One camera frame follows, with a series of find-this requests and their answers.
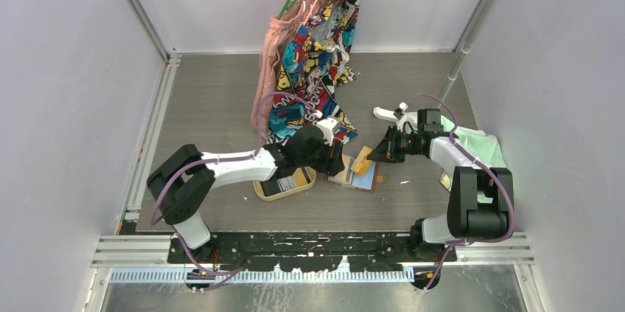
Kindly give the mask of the beige oval card tray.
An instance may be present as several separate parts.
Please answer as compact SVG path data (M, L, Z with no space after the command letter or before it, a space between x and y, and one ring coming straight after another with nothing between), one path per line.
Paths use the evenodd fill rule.
M316 177L317 173L311 167L300 167L291 176L252 183L260 199L275 201L307 191L314 185Z

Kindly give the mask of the brown leather card holder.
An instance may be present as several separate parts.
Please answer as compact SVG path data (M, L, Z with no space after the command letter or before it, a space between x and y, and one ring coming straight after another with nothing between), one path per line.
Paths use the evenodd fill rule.
M364 167L359 167L358 171L352 169L355 158L343 154L342 162L344 169L336 176L326 176L325 182L367 193L373 193L378 184L386 182L386 177L379 174L376 162L365 160Z

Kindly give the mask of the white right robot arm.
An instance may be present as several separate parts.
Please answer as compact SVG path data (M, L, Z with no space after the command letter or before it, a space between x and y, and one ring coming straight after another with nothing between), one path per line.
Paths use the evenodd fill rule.
M374 108L373 115L391 125L368 158L399 164L408 155L422 155L452 177L446 213L417 220L409 232L407 251L426 261L454 246L510 238L515 225L511 172L490 167L471 154L455 130L444 127L437 108L420 109L414 116L405 108L405 104L394 110Z

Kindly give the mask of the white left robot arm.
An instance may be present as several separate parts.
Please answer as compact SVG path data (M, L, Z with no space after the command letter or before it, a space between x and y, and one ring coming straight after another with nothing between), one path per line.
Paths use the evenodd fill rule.
M272 143L240 153L203 153L196 145L180 147L147 178L155 199L152 223L163 220L199 263L212 258L214 241L200 213L210 190L244 181L273 181L310 167L334 176L344 169L338 121L326 118L299 128L284 144Z

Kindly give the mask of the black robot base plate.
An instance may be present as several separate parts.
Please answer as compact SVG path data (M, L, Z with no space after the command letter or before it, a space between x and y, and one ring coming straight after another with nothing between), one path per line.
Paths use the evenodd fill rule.
M351 272L382 272L457 260L455 251L446 253L443 245L422 242L412 232L217 232L192 254L226 271L335 271L346 260Z

